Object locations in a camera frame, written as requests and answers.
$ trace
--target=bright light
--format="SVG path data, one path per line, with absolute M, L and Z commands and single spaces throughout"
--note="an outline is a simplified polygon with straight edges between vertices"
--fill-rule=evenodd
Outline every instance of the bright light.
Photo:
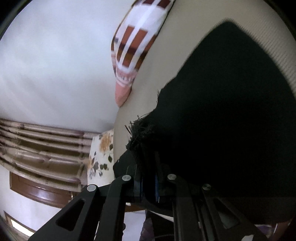
M 15 221 L 13 221 L 11 219 L 11 223 L 12 223 L 12 226 L 17 229 L 18 231 L 22 232 L 23 234 L 31 237 L 34 233 L 31 232 L 30 230 L 26 229 L 25 227 L 23 227 L 22 225 L 19 225 L 18 223 L 16 223 Z

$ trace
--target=pink fabric corner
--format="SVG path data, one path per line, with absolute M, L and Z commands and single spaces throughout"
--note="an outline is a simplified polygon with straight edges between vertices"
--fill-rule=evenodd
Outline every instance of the pink fabric corner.
M 116 82 L 115 86 L 115 101 L 116 104 L 120 107 L 124 104 L 131 93 L 131 86 L 126 85 L 122 87 L 120 84 Z

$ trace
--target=curtain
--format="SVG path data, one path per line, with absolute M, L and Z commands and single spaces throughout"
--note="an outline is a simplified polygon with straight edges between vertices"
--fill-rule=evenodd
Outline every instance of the curtain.
M 80 192 L 98 134 L 0 119 L 0 164 L 31 181 Z

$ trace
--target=black cloth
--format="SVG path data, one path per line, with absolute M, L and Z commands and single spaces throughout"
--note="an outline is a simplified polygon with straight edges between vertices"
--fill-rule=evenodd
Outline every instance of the black cloth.
M 156 108 L 134 123 L 127 148 L 140 152 L 139 143 L 189 183 L 239 200 L 253 220 L 283 221 L 295 212 L 296 101 L 272 59 L 232 22 L 201 41 Z

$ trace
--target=silver screw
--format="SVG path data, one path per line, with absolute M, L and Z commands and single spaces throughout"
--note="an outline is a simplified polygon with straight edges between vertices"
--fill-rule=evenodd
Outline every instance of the silver screw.
M 175 180 L 176 178 L 177 178 L 177 176 L 175 174 L 169 174 L 168 175 L 169 180 Z
M 211 185 L 210 184 L 204 184 L 202 186 L 202 188 L 203 188 L 203 190 L 209 191 L 209 190 L 211 190 Z
M 130 175 L 124 175 L 122 177 L 122 180 L 124 180 L 124 181 L 129 181 L 130 179 L 131 179 L 131 176 Z
M 92 192 L 92 191 L 96 190 L 96 186 L 93 185 L 93 184 L 88 185 L 88 186 L 87 186 L 87 190 L 88 190 L 89 192 Z

